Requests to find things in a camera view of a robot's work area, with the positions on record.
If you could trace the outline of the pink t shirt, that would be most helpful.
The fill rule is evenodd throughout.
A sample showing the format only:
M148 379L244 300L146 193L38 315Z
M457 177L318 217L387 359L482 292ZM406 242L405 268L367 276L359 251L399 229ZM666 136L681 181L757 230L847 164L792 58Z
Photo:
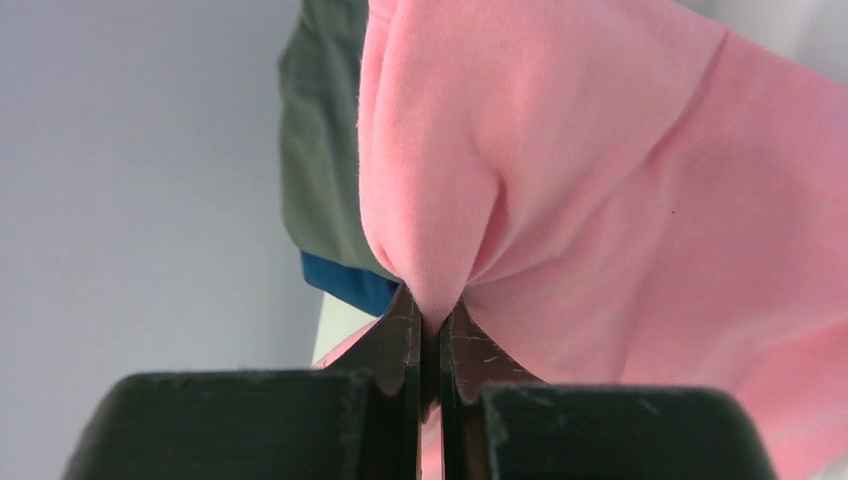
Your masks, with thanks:
M847 452L847 88L671 1L373 1L367 243L556 383L711 385Z

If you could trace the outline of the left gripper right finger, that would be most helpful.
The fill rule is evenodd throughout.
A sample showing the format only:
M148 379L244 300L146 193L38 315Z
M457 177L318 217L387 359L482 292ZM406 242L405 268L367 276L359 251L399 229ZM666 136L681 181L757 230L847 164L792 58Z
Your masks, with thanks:
M439 337L447 479L772 479L747 414L686 386L549 384L455 307Z

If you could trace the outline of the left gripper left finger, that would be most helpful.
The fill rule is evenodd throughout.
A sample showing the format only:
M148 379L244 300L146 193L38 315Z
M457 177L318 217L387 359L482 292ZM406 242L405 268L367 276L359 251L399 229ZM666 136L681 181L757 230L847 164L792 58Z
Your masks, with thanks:
M157 372L118 381L67 479L417 479L421 315L386 313L316 370Z

